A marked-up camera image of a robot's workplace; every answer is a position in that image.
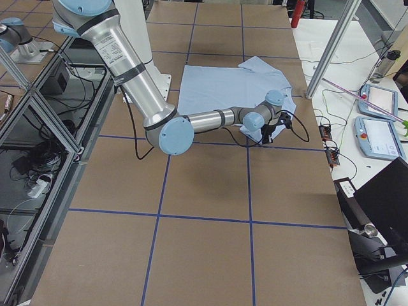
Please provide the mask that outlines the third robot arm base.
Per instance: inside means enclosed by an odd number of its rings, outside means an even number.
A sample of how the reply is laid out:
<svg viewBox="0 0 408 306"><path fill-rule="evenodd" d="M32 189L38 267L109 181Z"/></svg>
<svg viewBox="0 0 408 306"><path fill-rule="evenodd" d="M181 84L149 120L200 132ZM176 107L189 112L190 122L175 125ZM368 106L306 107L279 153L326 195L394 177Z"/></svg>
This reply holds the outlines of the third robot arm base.
<svg viewBox="0 0 408 306"><path fill-rule="evenodd" d="M38 42L17 17L1 20L1 47L12 60L20 64L40 64L50 50L52 42Z"/></svg>

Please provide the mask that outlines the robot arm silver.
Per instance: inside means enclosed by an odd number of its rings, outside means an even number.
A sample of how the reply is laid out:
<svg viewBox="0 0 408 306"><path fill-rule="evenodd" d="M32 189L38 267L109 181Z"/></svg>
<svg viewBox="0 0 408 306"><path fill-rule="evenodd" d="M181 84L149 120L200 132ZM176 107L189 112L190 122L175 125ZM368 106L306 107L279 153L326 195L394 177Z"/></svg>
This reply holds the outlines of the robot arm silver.
<svg viewBox="0 0 408 306"><path fill-rule="evenodd" d="M108 68L116 87L143 116L147 141L168 155L179 155L193 144L196 133L206 133L241 124L249 131L261 131L261 143L271 143L277 126L292 127L294 116L283 110L284 97L270 91L254 108L179 115L166 102L131 46L120 25L120 13L113 1L53 1L54 29L91 42Z"/></svg>

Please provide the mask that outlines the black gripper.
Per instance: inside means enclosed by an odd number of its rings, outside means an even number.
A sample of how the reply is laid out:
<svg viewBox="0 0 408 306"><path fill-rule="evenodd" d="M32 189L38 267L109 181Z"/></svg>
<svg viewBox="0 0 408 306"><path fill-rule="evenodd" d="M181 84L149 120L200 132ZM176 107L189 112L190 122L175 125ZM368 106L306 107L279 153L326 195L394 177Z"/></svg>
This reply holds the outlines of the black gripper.
<svg viewBox="0 0 408 306"><path fill-rule="evenodd" d="M276 123L265 124L261 128L261 143L269 144L273 142L272 133L276 130L278 126L284 126L286 129L291 129L291 117L288 113L281 113L277 118Z"/></svg>

